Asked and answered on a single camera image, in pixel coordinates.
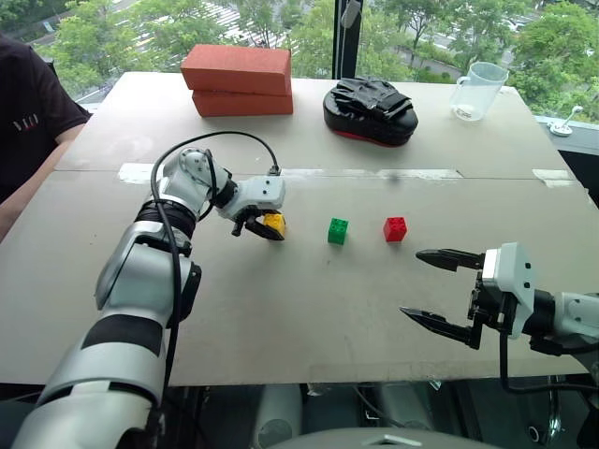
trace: white table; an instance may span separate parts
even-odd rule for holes
[[[127,73],[57,169],[150,164],[175,143],[226,129],[264,138],[287,168],[446,168],[466,178],[507,179],[532,179],[533,168],[567,169],[513,88],[498,94],[484,121],[467,123],[448,108],[454,86],[397,83],[412,97],[419,124],[406,145],[385,148],[330,132],[322,100],[335,83],[293,80],[293,115],[202,118],[181,75]],[[247,138],[219,137],[206,144],[234,173],[262,173],[268,163],[260,145]]]
[[[209,130],[207,121],[184,105],[183,92],[181,98],[165,95],[160,83],[153,92],[162,98],[161,109],[176,112],[175,117],[167,113],[160,121],[147,123],[157,112],[151,114],[150,104],[139,95],[137,105],[132,101],[114,106],[119,103],[117,94],[134,100],[123,86],[134,89],[135,79],[142,84],[146,77],[163,80],[164,90],[172,94],[176,76],[127,74],[86,126],[74,151],[63,159],[62,171],[49,176],[0,244],[0,382],[44,383],[67,346],[97,317],[96,277],[149,190],[147,184],[122,182],[117,173],[121,164],[150,163],[162,147]],[[315,90],[326,83],[330,85],[312,81]],[[478,252],[518,240],[533,260],[539,288],[596,290],[599,211],[577,182],[549,187],[533,177],[536,167],[565,170],[542,133],[538,138],[507,138],[529,139],[530,152],[495,146],[492,141],[487,148],[469,147],[468,132],[478,136],[472,137],[476,140],[489,127],[501,130],[499,119],[485,121],[476,123],[475,130],[461,131],[463,145],[440,151],[432,143],[444,139],[434,137],[441,133],[434,132],[435,122],[424,110],[441,113],[423,107],[420,120],[431,131],[425,133],[422,124],[411,140],[419,141],[421,148],[380,149],[338,138],[326,129],[307,132],[310,126],[304,121],[323,126],[319,117],[303,109],[308,107],[304,96],[311,95],[310,84],[308,80],[294,84],[293,117],[211,121],[210,129],[250,130],[267,138],[282,166],[296,169],[285,175],[287,238],[268,242],[250,233],[234,238],[232,223],[216,214],[198,227],[193,259],[202,266],[203,279],[194,311],[182,324],[173,383],[496,377],[496,332],[486,329],[482,349],[474,351],[431,334],[398,312],[400,306],[414,307],[466,324],[475,273],[432,268],[414,257],[421,249]],[[420,92],[446,89],[406,86]],[[513,115],[538,130],[519,97],[510,92],[499,101],[515,105]],[[446,119],[453,123],[450,116]],[[269,121],[285,120],[286,127],[268,127]],[[196,131],[177,128],[180,121],[195,123]],[[163,129],[153,129],[162,122]],[[443,129],[444,122],[438,126]],[[136,152],[134,139],[126,136],[141,133],[141,128],[152,137],[135,147]],[[102,136],[107,144],[104,153]],[[455,145],[457,139],[445,141]],[[115,145],[117,141],[123,146]],[[226,148],[224,140],[219,145],[223,146],[213,151],[215,157],[236,173],[236,179],[243,178],[240,173],[261,173],[269,166],[258,147],[250,155],[245,148]],[[482,164],[484,152],[494,164]],[[503,163],[502,152],[509,164]],[[478,157],[478,163],[471,155]],[[325,170],[297,170],[301,167]],[[455,168],[464,177],[404,178],[406,172],[399,171],[400,177],[394,179],[377,174],[381,168]],[[401,245],[387,245],[382,235],[385,217],[394,215],[405,216],[409,227]],[[332,216],[349,220],[343,247],[326,243]],[[510,358],[512,375],[581,371],[573,358],[531,352],[525,338],[511,343]]]

